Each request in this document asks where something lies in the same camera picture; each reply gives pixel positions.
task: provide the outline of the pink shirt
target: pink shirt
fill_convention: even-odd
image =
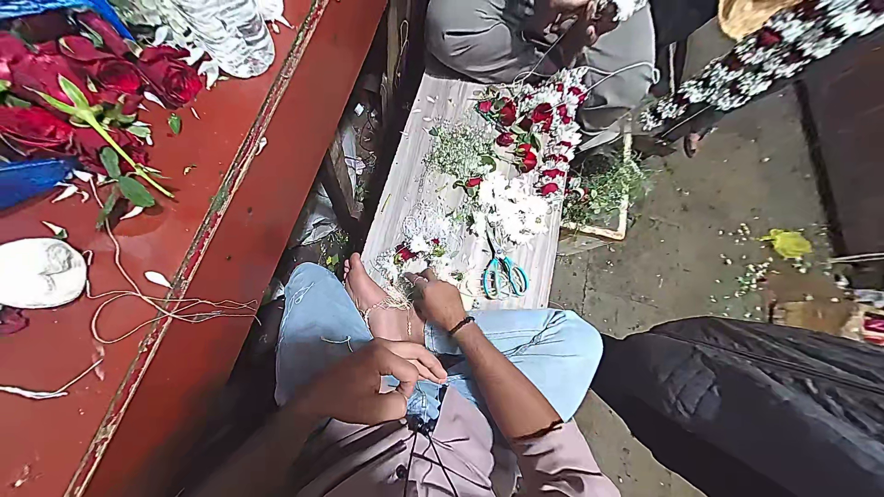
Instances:
[[[310,440],[293,467],[298,497],[454,495],[493,497],[492,428],[485,416],[450,388],[442,402],[433,446],[405,420],[365,426],[332,420]],[[409,456],[411,470],[407,471]],[[512,444],[528,495],[619,497],[598,468],[574,421]],[[447,476],[438,461],[447,469]]]

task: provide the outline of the concrete floor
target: concrete floor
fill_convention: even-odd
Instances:
[[[727,116],[693,159],[679,151],[650,165],[659,170],[655,186],[633,209],[637,220],[627,239],[560,257],[551,306],[575,310],[602,333],[616,337],[697,315],[743,318],[749,313],[749,319],[766,319],[761,294],[723,296],[737,289],[735,278],[743,274],[745,264],[775,254],[758,241],[735,243],[737,237],[728,232],[741,223],[750,227],[752,236],[770,228],[805,228],[816,258],[828,251],[820,234],[825,221],[799,109],[790,90]],[[733,263],[724,264],[721,254]],[[812,278],[814,272],[819,278],[821,271],[814,268],[810,275],[799,275],[787,264],[782,266],[784,273],[798,279]],[[592,392],[576,420],[601,469],[623,497],[702,495],[657,463]]]

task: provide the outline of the plastic bottle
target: plastic bottle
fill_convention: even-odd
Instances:
[[[251,78],[271,66],[275,50],[255,0],[167,0],[221,69]]]

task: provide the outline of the bare foot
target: bare foot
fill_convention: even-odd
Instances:
[[[365,271],[359,254],[353,254],[344,261],[344,288],[356,304],[356,308],[369,312],[369,331],[372,336],[388,340],[413,341],[423,344],[423,321],[414,310],[384,309],[372,306],[389,295],[375,283]],[[411,336],[408,336],[408,321],[411,321]]]

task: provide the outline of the red and white garland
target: red and white garland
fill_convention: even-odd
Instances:
[[[587,71],[563,69],[537,86],[490,87],[476,105],[500,131],[497,144],[515,155],[522,174],[550,201],[564,196],[568,163],[583,140],[576,114],[589,94]]]
[[[777,79],[791,78],[851,36],[884,26],[884,0],[807,0],[776,13],[727,55],[642,113],[643,128],[673,124],[711,106],[732,111],[747,104]]]

